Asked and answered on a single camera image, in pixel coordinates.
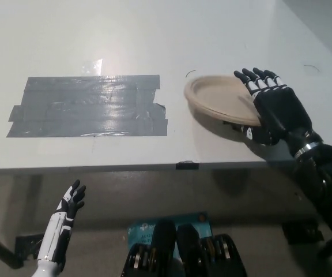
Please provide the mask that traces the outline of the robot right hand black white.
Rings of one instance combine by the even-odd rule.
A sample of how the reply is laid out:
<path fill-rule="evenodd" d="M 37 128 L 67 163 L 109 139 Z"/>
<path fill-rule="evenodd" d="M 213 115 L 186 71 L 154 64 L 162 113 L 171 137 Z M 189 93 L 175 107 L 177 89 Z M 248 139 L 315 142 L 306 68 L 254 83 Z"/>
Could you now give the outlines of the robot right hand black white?
<path fill-rule="evenodd" d="M 270 70 L 244 68 L 234 71 L 234 76 L 248 89 L 260 122 L 256 127 L 234 124 L 234 130 L 263 145 L 275 145 L 280 140 L 295 147 L 322 142 L 294 90 L 279 75 Z"/>

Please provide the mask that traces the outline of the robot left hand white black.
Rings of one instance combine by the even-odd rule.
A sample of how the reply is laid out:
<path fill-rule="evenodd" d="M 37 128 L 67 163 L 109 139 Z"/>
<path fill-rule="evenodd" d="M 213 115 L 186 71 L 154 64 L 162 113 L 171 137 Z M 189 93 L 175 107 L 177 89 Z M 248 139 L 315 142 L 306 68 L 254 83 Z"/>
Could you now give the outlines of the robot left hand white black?
<path fill-rule="evenodd" d="M 76 214 L 84 206 L 86 186 L 76 180 L 51 215 L 38 254 L 39 260 L 62 264 L 70 242 Z"/>

